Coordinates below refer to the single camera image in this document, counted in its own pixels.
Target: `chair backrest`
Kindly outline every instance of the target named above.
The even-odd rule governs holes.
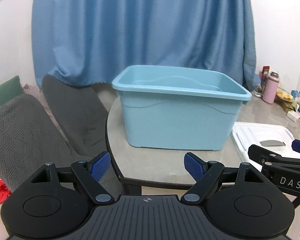
[[[47,74],[42,79],[42,90],[69,144],[78,154],[95,157],[106,151],[108,112],[90,86],[69,86]]]
[[[23,94],[0,106],[0,178],[11,191],[45,162],[68,167],[80,159],[33,96]]]

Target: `pink bottle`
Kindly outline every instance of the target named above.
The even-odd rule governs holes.
[[[262,100],[268,104],[272,104],[277,94],[277,88],[279,86],[279,75],[276,72],[271,72],[268,76],[265,91],[262,95]]]

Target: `green cushion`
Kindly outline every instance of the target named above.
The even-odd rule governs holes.
[[[15,76],[0,85],[0,106],[23,93],[19,76]]]

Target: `blue curtain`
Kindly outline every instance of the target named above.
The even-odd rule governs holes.
[[[46,73],[84,86],[143,64],[260,81],[250,0],[34,0],[32,46],[39,86]]]

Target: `blue plastic bin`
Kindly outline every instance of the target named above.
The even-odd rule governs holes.
[[[251,93],[202,69],[134,65],[113,82],[135,147],[220,150]]]

